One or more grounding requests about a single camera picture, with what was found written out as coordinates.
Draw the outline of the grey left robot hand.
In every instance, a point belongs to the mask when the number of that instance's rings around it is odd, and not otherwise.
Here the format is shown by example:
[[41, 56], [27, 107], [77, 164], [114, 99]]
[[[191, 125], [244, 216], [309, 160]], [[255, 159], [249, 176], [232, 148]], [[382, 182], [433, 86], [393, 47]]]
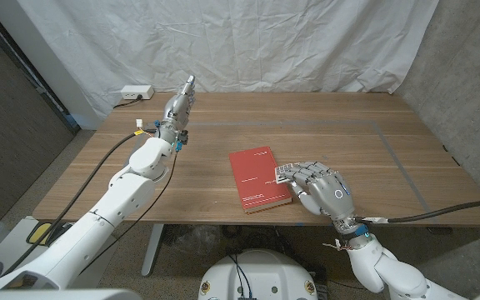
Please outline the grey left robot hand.
[[167, 101], [157, 136], [173, 143], [187, 126], [195, 101], [195, 77], [190, 75], [180, 91]]

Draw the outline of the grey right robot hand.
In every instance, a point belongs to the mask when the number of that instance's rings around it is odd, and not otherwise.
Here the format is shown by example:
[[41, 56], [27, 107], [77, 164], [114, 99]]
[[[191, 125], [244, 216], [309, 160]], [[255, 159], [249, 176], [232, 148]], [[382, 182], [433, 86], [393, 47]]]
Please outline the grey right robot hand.
[[276, 167], [275, 177], [277, 184], [290, 185], [310, 213], [330, 217], [340, 234], [363, 233], [351, 189], [340, 172], [321, 162], [296, 162]]

